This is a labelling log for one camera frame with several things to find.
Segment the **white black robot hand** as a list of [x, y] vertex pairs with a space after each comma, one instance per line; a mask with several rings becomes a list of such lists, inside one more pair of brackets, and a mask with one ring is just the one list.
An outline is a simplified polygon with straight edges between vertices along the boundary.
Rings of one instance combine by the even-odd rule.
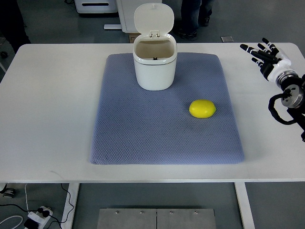
[[254, 48], [241, 44], [240, 48], [252, 55], [251, 60], [258, 65], [261, 74], [267, 81], [279, 84], [279, 79], [284, 73], [293, 71], [291, 61], [282, 50], [268, 39], [262, 38], [262, 42], [266, 46], [258, 43], [258, 48]]

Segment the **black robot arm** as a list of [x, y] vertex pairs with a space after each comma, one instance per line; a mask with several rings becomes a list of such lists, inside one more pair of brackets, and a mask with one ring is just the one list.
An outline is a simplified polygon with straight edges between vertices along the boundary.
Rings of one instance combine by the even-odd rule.
[[[282, 93], [276, 94], [269, 100], [268, 109], [272, 117], [284, 125], [298, 124], [305, 128], [305, 77], [301, 78], [294, 73], [287, 73], [279, 80]], [[281, 100], [283, 106], [287, 107], [288, 114], [292, 120], [286, 121], [280, 117], [275, 109], [276, 100]]]

